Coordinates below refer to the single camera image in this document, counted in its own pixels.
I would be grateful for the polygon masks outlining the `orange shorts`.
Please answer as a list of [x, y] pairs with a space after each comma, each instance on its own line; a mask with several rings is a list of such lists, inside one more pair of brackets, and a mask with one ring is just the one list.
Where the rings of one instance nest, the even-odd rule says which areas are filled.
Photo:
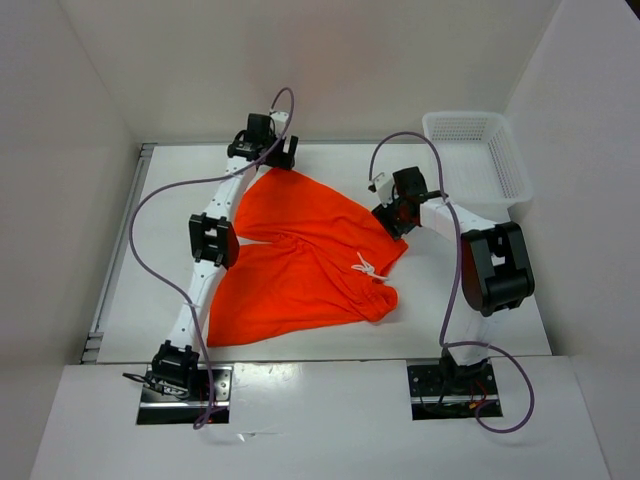
[[207, 344], [369, 322], [396, 309], [386, 281], [408, 245], [372, 213], [305, 175], [272, 169], [245, 193], [234, 228], [245, 244], [209, 310]]

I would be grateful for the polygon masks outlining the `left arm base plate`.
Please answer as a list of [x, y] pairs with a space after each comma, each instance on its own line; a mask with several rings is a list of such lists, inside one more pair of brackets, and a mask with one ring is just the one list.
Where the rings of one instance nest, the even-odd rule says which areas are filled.
[[[205, 411], [209, 401], [209, 378], [203, 365], [198, 369], [191, 390], [151, 379], [145, 375], [123, 374], [142, 385], [136, 424], [140, 426], [193, 424]], [[233, 366], [215, 364], [212, 369], [214, 402], [208, 425], [228, 424], [232, 393]]]

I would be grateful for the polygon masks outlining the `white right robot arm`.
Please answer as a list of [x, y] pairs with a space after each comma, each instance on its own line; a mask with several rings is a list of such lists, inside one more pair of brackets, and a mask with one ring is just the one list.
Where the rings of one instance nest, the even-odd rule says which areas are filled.
[[452, 294], [462, 294], [482, 318], [447, 338], [455, 301], [449, 300], [438, 342], [442, 346], [438, 378], [450, 393], [466, 389], [487, 363], [489, 345], [503, 313], [521, 306], [534, 293], [535, 280], [521, 227], [497, 223], [456, 205], [430, 190], [417, 167], [369, 180], [380, 203], [373, 216], [395, 241], [416, 227], [426, 227], [456, 249]]

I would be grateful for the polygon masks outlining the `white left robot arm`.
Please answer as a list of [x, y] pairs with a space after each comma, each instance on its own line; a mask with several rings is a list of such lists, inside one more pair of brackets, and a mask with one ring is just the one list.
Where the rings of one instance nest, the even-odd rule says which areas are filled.
[[183, 289], [158, 273], [154, 275], [179, 293], [183, 306], [145, 375], [145, 383], [153, 390], [185, 400], [213, 384], [212, 379], [204, 381], [199, 376], [200, 364], [209, 362], [202, 329], [215, 290], [239, 256], [233, 220], [260, 166], [294, 166], [298, 138], [286, 137], [291, 117], [275, 108], [267, 114], [250, 114], [245, 129], [228, 146], [224, 174], [208, 180], [218, 185], [212, 200], [188, 221], [193, 260], [189, 287]]

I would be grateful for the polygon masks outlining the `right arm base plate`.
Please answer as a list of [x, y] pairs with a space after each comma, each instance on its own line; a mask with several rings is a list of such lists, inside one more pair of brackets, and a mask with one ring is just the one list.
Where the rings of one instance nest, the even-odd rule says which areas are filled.
[[502, 417], [499, 391], [489, 361], [462, 373], [446, 372], [438, 359], [406, 366], [413, 421]]

